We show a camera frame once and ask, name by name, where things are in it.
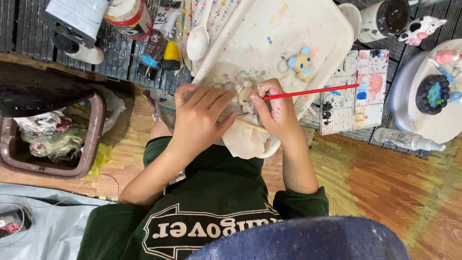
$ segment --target red paintbrush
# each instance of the red paintbrush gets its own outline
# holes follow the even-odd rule
[[[300,91],[300,92],[294,92],[294,93],[285,93],[285,94],[279,94],[279,95],[273,95],[273,96],[266,96],[266,97],[263,97],[263,100],[280,99],[280,98],[285,98],[285,97],[300,96],[300,95],[320,93],[320,92],[333,91],[333,90],[339,90],[339,89],[354,88],[354,87],[359,87],[359,84],[345,85],[345,86],[338,86],[338,87],[327,87],[327,88],[313,89],[313,90]]]

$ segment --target green t-shirt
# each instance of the green t-shirt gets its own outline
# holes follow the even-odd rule
[[[157,142],[164,145],[168,140]],[[148,144],[145,165],[160,154],[159,143]],[[154,156],[146,159],[147,153]],[[309,195],[278,191],[272,207],[261,177],[262,164],[262,159],[234,158],[225,147],[212,146],[186,167],[186,179],[170,185],[150,211],[133,204],[94,209],[78,260],[181,260],[238,231],[283,219],[328,215],[324,187]]]

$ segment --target t-shirt print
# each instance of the t-shirt print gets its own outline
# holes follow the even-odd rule
[[[167,260],[176,260],[179,250],[194,251],[220,236],[228,236],[262,224],[282,221],[267,203],[263,210],[241,211],[228,215],[180,211],[180,204],[152,214],[144,226],[143,249]]]

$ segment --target brown trash bin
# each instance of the brown trash bin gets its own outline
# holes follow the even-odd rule
[[[76,180],[85,176],[93,166],[103,132],[106,101],[102,94],[67,75],[8,62],[0,62],[0,67],[0,166],[57,180]],[[13,118],[36,116],[86,99],[91,102],[90,124],[77,165],[55,164],[20,148],[26,142],[21,140],[18,124]]]

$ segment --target white bottle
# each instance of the white bottle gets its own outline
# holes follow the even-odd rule
[[[62,50],[67,56],[91,64],[100,64],[104,60],[104,52],[96,47],[89,49],[64,35],[57,34],[53,39],[56,48]]]
[[[413,151],[419,149],[426,151],[443,151],[446,149],[445,145],[435,143],[434,141],[426,139],[421,135],[393,129],[379,128],[376,130],[374,138],[378,142],[393,144]]]

